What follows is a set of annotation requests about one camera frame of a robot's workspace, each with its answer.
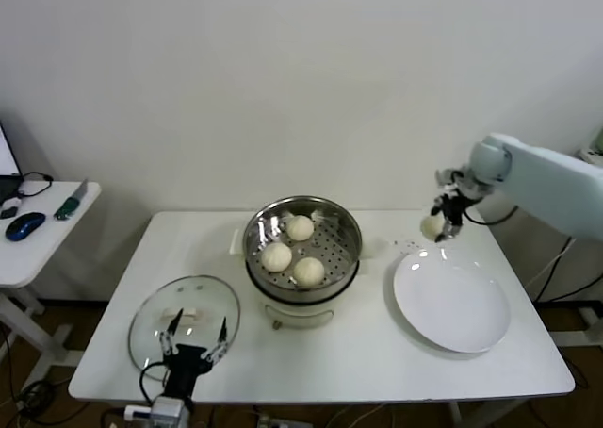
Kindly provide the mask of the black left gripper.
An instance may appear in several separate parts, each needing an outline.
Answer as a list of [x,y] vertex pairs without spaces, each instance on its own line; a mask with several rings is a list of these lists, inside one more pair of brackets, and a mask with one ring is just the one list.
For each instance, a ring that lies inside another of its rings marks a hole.
[[159,333],[164,365],[169,371],[164,395],[171,398],[191,398],[198,377],[209,373],[212,362],[219,362],[229,348],[227,319],[223,318],[217,344],[209,354],[205,347],[192,345],[177,345],[175,353],[172,341],[182,315],[183,309],[180,309],[168,327]]

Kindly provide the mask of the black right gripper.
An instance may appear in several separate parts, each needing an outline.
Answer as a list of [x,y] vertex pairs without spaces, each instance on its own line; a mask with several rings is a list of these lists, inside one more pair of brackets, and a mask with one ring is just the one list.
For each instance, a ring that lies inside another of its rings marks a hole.
[[455,189],[453,192],[445,193],[441,196],[442,203],[436,202],[430,211],[431,216],[437,216],[443,212],[448,220],[445,222],[442,231],[436,235],[435,242],[440,243],[456,238],[462,229],[463,216],[466,210],[471,206],[471,199],[465,197],[461,192]]

